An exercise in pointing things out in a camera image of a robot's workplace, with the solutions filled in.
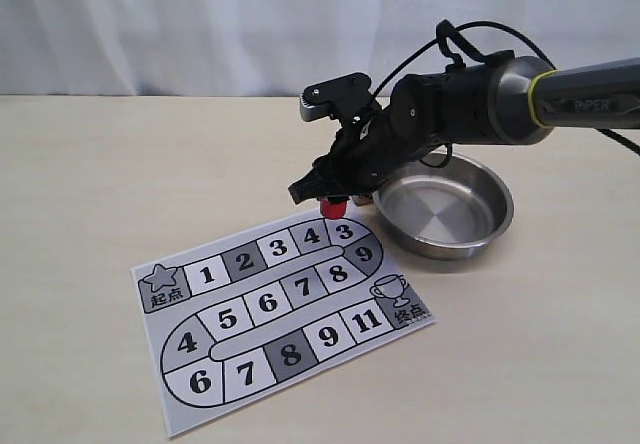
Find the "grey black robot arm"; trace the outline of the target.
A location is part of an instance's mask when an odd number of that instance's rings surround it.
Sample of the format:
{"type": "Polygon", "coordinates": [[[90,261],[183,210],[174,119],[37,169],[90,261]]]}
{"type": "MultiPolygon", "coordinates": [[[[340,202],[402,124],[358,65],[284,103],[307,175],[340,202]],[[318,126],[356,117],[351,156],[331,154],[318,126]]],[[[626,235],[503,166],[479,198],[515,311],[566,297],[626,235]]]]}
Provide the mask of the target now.
{"type": "Polygon", "coordinates": [[[555,128],[636,130],[639,61],[556,70],[534,56],[496,52],[474,66],[409,73],[381,106],[362,72],[306,87],[302,120],[336,120],[326,154],[289,185],[294,203],[371,194],[404,165],[441,146],[530,146],[555,128]]]}

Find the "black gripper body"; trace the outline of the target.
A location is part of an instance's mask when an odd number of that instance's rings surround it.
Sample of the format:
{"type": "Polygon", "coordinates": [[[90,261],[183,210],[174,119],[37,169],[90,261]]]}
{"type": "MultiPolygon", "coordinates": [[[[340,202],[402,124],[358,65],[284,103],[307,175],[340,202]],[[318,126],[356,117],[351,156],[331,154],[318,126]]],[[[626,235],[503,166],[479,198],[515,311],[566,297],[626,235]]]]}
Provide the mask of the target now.
{"type": "Polygon", "coordinates": [[[376,191],[389,175],[440,146],[431,123],[423,122],[415,108],[386,108],[368,122],[339,130],[327,154],[317,158],[312,171],[328,186],[352,187],[358,194],[376,191]]]}

